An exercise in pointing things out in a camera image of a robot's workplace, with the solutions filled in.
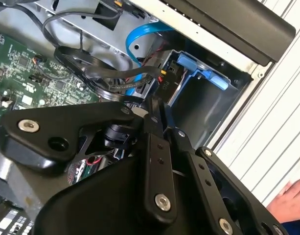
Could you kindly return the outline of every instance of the metal sheet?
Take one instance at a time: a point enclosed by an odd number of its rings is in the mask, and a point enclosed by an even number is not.
[[[60,0],[56,12],[80,10],[93,13],[98,2],[98,0]],[[30,3],[23,4],[23,6],[31,10],[43,22],[51,16],[50,12],[53,12],[51,9],[52,0],[42,0],[38,4]],[[147,23],[150,19],[137,19],[124,13],[114,31],[89,17],[82,19],[80,16],[68,16],[65,20],[71,25],[57,20],[50,23],[48,27],[62,45],[79,48],[81,29],[84,31],[85,50],[118,70],[127,70],[136,65],[126,55],[125,39],[131,30]],[[53,57],[54,47],[44,38],[32,20],[21,11],[10,8],[1,11],[0,32],[8,34],[41,54]],[[137,39],[135,43],[139,45],[139,49],[135,50],[133,44],[131,46],[132,53],[137,57],[145,57],[154,39],[155,35],[147,35]]]
[[[300,0],[288,3],[271,8],[297,29],[296,39],[215,149],[264,205],[300,169]]]

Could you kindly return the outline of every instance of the blue drive bracket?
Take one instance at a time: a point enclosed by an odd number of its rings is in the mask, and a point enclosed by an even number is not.
[[[199,63],[191,58],[189,58],[184,53],[181,53],[178,57],[177,64],[184,66],[186,69],[191,71],[191,75],[188,75],[186,78],[186,82],[183,83],[183,86],[187,83],[187,81],[191,77],[198,76],[201,74],[203,78],[213,83],[215,86],[220,88],[221,90],[226,90],[230,84],[230,80],[216,74],[211,69],[206,69],[205,65],[199,65]]]

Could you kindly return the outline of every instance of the white metal panel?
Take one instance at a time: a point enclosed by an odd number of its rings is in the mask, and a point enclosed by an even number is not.
[[[264,4],[297,36],[215,152],[267,205],[300,168],[300,0]]]

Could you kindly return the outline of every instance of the red wire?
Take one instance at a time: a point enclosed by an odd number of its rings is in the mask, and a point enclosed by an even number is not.
[[[89,163],[88,160],[89,160],[89,158],[86,160],[87,165],[94,165],[94,164],[99,163],[99,162],[102,160],[102,157],[98,158],[98,159],[95,160],[93,163]]]

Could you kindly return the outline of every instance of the green component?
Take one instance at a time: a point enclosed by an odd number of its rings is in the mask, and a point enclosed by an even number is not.
[[[60,81],[45,78],[32,61],[35,55],[39,54],[6,35],[0,36],[0,117],[11,109],[99,102],[99,97],[88,89],[77,87],[80,80],[46,58],[39,60],[39,65],[47,74],[70,78]]]

